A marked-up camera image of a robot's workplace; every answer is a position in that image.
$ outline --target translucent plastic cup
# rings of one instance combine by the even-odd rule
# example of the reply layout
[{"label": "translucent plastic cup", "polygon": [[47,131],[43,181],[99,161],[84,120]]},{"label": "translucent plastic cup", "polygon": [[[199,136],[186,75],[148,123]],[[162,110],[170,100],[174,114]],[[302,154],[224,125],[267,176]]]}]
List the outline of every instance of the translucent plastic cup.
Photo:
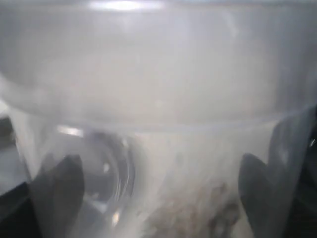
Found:
[{"label": "translucent plastic cup", "polygon": [[281,236],[316,3],[0,2],[0,92],[44,238]]}]

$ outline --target plastic container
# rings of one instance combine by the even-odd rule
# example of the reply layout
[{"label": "plastic container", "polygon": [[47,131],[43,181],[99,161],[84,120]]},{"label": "plastic container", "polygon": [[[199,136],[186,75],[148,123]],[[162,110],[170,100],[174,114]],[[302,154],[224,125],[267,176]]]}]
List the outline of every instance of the plastic container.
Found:
[{"label": "plastic container", "polygon": [[0,91],[44,238],[278,238],[317,102],[314,2],[3,1]]}]

